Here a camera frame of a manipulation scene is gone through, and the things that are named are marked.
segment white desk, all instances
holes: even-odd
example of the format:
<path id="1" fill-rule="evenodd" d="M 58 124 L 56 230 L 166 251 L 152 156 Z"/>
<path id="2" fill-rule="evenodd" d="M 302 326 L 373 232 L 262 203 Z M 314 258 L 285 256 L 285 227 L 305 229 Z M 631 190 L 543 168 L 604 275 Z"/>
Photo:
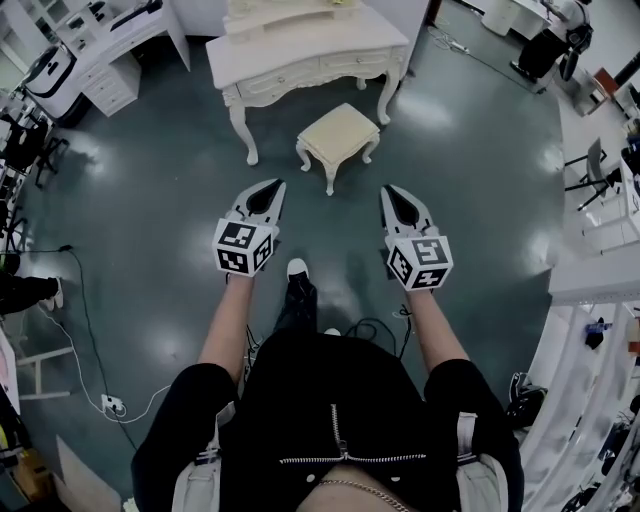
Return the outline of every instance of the white desk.
<path id="1" fill-rule="evenodd" d="M 513 29 L 527 39 L 533 39 L 550 21 L 547 10 L 536 0 L 492 0 L 482 17 L 482 24 L 501 36 Z"/>
<path id="2" fill-rule="evenodd" d="M 206 45 L 216 89 L 222 91 L 231 123 L 249 149 L 258 150 L 245 122 L 246 107 L 266 107 L 298 87 L 321 85 L 343 76 L 365 79 L 383 73 L 387 81 L 378 102 L 382 124 L 403 69 L 407 38 L 370 7 L 345 19 L 307 18 L 267 28 L 262 37 L 232 43 L 227 36 Z"/>
<path id="3" fill-rule="evenodd" d="M 640 244 L 640 197 L 635 191 L 633 185 L 633 174 L 626 162 L 620 159 L 620 173 L 622 175 L 622 186 L 619 194 L 607 198 L 603 201 L 603 204 L 607 204 L 613 201 L 622 201 L 622 215 L 616 219 L 604 222 L 599 226 L 593 226 L 586 228 L 584 234 L 593 233 L 594 231 L 609 228 L 611 226 L 619 226 L 621 224 L 628 224 L 631 230 L 636 234 L 636 241 L 630 244 L 621 244 L 615 247 L 611 247 L 604 252 L 608 252 L 623 245 Z"/>
<path id="4" fill-rule="evenodd" d="M 105 25 L 101 37 L 80 55 L 74 70 L 79 89 L 106 116 L 138 98 L 141 70 L 129 52 L 139 44 L 167 32 L 187 70 L 191 70 L 187 40 L 167 0 L 161 9 L 142 13 L 110 32 L 122 16 Z"/>

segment white cube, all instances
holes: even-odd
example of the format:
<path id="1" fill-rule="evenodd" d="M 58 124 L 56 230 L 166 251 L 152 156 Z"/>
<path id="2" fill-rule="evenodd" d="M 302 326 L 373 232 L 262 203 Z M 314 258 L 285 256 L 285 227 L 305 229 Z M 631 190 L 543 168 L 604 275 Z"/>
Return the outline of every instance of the white cube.
<path id="1" fill-rule="evenodd" d="M 387 265 L 408 292 L 439 288 L 453 268 L 446 236 L 396 238 Z"/>
<path id="2" fill-rule="evenodd" d="M 273 254 L 275 229 L 220 219 L 213 238 L 218 270 L 253 277 Z"/>

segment power outlet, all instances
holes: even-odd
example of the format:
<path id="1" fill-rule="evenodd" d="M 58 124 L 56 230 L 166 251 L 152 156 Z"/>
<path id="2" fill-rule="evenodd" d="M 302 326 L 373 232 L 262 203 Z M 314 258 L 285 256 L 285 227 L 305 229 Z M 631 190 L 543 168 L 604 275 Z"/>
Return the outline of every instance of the power outlet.
<path id="1" fill-rule="evenodd" d="M 124 402 L 116 396 L 102 395 L 102 408 L 116 413 L 124 412 Z"/>

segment table top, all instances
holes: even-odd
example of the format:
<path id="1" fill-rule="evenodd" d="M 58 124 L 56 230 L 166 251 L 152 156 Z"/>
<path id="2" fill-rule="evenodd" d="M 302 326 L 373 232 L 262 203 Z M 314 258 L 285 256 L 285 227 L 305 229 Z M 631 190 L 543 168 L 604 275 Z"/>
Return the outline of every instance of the table top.
<path id="1" fill-rule="evenodd" d="M 620 159 L 620 173 L 622 175 L 622 193 L 624 195 L 626 216 L 631 220 L 640 239 L 640 196 L 634 187 L 633 173 L 623 159 Z"/>
<path id="2" fill-rule="evenodd" d="M 133 10 L 134 9 L 131 8 L 123 12 L 103 27 L 99 37 L 96 38 L 96 41 L 78 57 L 78 64 L 76 66 L 78 72 L 84 71 L 93 65 L 93 63 L 96 62 L 109 48 L 117 46 L 123 41 L 129 39 L 132 32 L 139 32 L 150 25 L 161 24 L 163 17 L 168 13 L 168 10 L 163 6 L 152 13 L 144 12 L 139 14 L 135 18 L 132 18 L 126 23 L 120 25 L 113 32 L 110 31 L 116 21 L 122 19 L 128 14 L 131 14 Z"/>
<path id="3" fill-rule="evenodd" d="M 217 89 L 320 55 L 409 44 L 397 28 L 366 5 L 344 19 L 308 17 L 275 25 L 248 41 L 231 42 L 222 36 L 206 44 Z"/>

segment zipper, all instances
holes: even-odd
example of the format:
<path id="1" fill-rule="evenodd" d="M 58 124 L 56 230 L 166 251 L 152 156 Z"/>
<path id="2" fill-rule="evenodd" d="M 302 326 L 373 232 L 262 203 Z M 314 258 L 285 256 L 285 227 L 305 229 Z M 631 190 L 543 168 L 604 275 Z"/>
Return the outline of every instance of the zipper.
<path id="1" fill-rule="evenodd" d="M 423 453 L 418 453 L 415 455 L 397 455 L 395 457 L 377 457 L 373 459 L 354 457 L 350 455 L 347 450 L 347 442 L 340 437 L 340 426 L 338 424 L 338 407 L 336 406 L 336 404 L 331 404 L 331 423 L 333 425 L 333 438 L 336 441 L 338 450 L 340 450 L 339 457 L 297 457 L 280 459 L 280 464 L 315 464 L 325 462 L 344 462 L 347 460 L 353 462 L 380 464 L 385 462 L 403 462 L 407 460 L 418 460 L 427 458 L 427 456 Z"/>

